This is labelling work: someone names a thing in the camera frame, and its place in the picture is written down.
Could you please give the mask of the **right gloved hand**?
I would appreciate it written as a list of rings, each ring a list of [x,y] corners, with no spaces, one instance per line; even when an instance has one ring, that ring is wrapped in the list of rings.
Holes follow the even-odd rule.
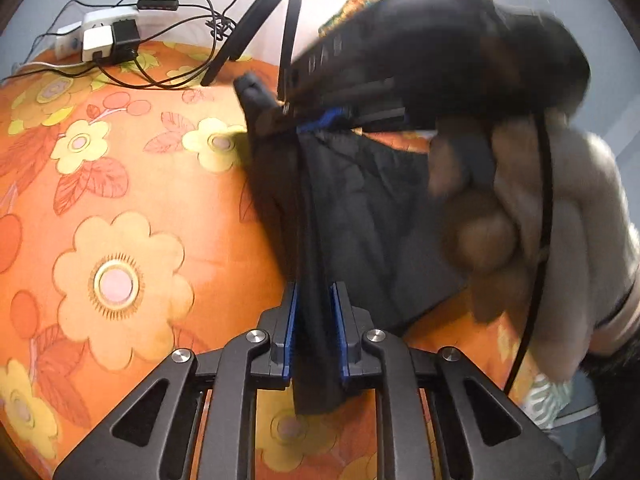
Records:
[[[445,201],[442,249],[468,272],[474,318],[533,324],[528,351],[554,382],[609,358],[639,328],[639,234],[605,140],[559,110],[491,128],[441,120],[428,189]],[[546,265],[536,316],[528,310]]]

